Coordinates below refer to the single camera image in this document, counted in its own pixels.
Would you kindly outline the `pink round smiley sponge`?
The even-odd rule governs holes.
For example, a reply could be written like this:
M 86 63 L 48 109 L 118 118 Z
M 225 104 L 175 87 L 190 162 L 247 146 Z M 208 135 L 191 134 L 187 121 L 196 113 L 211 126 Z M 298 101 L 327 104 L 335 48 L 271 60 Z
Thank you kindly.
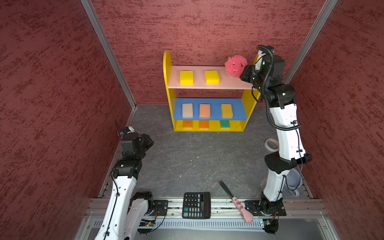
M 247 59 L 239 55 L 230 57 L 225 62 L 226 72 L 232 78 L 239 78 L 247 65 Z

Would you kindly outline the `yellow orange scrub sponge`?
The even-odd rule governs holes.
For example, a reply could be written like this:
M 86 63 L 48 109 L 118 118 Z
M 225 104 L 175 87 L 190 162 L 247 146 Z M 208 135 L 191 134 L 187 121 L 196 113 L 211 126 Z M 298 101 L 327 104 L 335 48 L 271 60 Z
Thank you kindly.
M 183 121 L 183 129 L 193 129 L 193 121 L 192 120 L 184 120 Z

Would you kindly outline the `green scrub sponge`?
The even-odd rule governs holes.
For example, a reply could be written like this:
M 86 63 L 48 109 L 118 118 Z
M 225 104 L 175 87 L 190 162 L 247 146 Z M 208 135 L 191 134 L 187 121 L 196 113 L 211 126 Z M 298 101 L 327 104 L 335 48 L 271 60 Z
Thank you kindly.
M 221 120 L 220 121 L 220 127 L 221 127 L 221 129 L 230 129 L 231 128 L 230 121 L 228 121 L 228 120 Z

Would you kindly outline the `pale pink sponge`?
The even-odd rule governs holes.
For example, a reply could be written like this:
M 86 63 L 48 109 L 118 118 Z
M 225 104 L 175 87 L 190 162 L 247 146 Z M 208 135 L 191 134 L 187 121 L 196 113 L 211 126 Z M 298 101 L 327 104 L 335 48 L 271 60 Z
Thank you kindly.
M 193 103 L 182 104 L 182 117 L 184 119 L 190 119 L 194 116 Z

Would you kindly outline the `peach orange sponge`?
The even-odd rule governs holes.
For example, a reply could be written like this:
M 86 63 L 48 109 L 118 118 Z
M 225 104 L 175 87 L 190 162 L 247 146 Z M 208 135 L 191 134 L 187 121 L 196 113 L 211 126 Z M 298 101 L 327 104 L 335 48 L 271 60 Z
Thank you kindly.
M 211 105 L 210 104 L 200 104 L 199 106 L 199 117 L 203 119 L 209 119 L 211 117 Z

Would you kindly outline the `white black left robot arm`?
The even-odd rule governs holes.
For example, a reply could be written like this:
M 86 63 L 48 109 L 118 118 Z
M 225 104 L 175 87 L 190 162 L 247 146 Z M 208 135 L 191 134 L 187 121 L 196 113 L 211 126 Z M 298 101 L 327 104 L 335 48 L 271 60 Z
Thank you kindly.
M 149 135 L 139 134 L 132 127 L 121 130 L 122 159 L 112 172 L 112 195 L 97 240 L 133 240 L 144 215 L 153 209 L 150 192 L 133 195 L 142 159 L 154 144 Z

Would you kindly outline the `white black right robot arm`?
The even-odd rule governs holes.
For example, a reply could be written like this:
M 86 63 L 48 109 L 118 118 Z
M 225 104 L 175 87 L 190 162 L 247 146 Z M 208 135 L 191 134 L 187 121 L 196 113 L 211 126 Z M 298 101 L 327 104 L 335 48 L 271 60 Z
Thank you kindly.
M 266 216 L 283 207 L 282 190 L 290 170 L 312 159 L 300 136 L 302 125 L 297 118 L 295 89 L 282 83 L 284 67 L 285 61 L 281 57 L 260 52 L 255 63 L 246 66 L 240 76 L 242 81 L 252 84 L 253 89 L 261 93 L 267 120 L 278 135 L 279 150 L 265 156 L 269 171 L 258 209 Z

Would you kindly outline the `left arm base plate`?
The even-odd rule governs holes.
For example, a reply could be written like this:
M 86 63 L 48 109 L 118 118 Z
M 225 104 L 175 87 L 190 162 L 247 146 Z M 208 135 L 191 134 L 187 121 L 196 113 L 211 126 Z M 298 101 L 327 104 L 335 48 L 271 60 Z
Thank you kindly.
M 168 211 L 168 200 L 153 200 L 149 201 L 148 211 L 145 213 L 145 217 L 156 217 L 156 216 L 164 216 Z

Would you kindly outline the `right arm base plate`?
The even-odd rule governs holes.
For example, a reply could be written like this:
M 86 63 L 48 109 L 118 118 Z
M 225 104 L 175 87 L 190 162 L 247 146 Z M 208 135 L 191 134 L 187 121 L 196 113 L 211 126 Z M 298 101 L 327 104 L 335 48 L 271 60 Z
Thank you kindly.
M 287 215 L 285 207 L 281 205 L 278 207 L 275 211 L 273 211 L 271 214 L 263 214 L 259 209 L 260 200 L 246 200 L 244 201 L 245 208 L 253 214 L 255 217 L 273 217 L 275 213 L 277 214 L 277 217 L 285 217 Z

